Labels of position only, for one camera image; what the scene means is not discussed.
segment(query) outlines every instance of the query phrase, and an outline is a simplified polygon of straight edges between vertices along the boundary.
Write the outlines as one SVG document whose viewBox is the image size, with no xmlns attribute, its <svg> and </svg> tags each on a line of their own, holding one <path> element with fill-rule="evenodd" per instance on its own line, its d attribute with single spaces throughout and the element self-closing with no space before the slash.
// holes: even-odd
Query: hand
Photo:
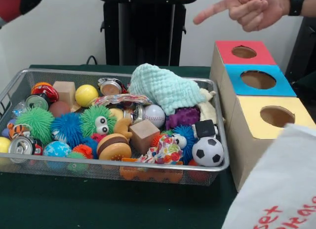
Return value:
<svg viewBox="0 0 316 229">
<path fill-rule="evenodd" d="M 222 0 L 199 13 L 194 18 L 194 23 L 200 24 L 228 9 L 230 18 L 238 21 L 244 31 L 259 31 L 276 23 L 285 15 L 282 2 L 283 0 Z"/>
</svg>

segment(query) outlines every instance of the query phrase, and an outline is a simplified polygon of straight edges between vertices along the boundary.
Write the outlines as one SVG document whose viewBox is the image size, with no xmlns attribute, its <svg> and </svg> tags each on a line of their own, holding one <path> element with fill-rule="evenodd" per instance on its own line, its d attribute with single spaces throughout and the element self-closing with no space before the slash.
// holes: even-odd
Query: light green cloth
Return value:
<svg viewBox="0 0 316 229">
<path fill-rule="evenodd" d="M 146 95 L 153 103 L 161 106 L 166 115 L 175 114 L 178 108 L 193 107 L 206 101 L 193 80 L 150 64 L 135 69 L 128 90 L 131 94 Z"/>
</svg>

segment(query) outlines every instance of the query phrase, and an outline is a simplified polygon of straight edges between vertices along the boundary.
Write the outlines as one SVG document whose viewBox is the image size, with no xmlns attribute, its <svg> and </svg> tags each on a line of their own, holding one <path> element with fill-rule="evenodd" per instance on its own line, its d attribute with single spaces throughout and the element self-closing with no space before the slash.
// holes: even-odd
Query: round hole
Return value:
<svg viewBox="0 0 316 229">
<path fill-rule="evenodd" d="M 257 56 L 257 52 L 255 50 L 243 45 L 233 48 L 232 54 L 243 59 L 251 59 Z"/>
<path fill-rule="evenodd" d="M 284 128 L 287 123 L 295 122 L 295 115 L 283 107 L 263 107 L 260 116 L 266 123 L 280 128 Z"/>
<path fill-rule="evenodd" d="M 240 77 L 245 84 L 257 89 L 273 88 L 277 83 L 275 78 L 271 75 L 257 70 L 248 70 L 243 72 Z"/>
</svg>

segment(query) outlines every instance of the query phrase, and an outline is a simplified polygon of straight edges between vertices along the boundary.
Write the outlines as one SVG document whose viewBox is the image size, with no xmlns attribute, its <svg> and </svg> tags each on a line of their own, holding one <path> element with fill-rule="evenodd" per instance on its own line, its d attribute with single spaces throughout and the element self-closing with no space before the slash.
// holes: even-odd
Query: toy hamburger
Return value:
<svg viewBox="0 0 316 229">
<path fill-rule="evenodd" d="M 123 157 L 130 158 L 132 151 L 124 135 L 110 134 L 99 142 L 97 154 L 99 160 L 121 161 Z"/>
</svg>

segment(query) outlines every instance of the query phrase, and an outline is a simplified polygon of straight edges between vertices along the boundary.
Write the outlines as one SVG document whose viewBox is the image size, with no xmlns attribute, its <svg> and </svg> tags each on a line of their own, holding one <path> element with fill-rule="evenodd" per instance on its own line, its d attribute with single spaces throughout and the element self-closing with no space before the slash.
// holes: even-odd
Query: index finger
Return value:
<svg viewBox="0 0 316 229">
<path fill-rule="evenodd" d="M 203 10 L 202 12 L 200 12 L 193 20 L 194 24 L 200 24 L 202 23 L 205 19 L 225 11 L 226 9 L 228 9 L 230 6 L 234 6 L 237 5 L 236 3 L 238 3 L 238 0 L 222 0 L 219 1 L 216 4 L 213 4 L 211 7 Z"/>
</svg>

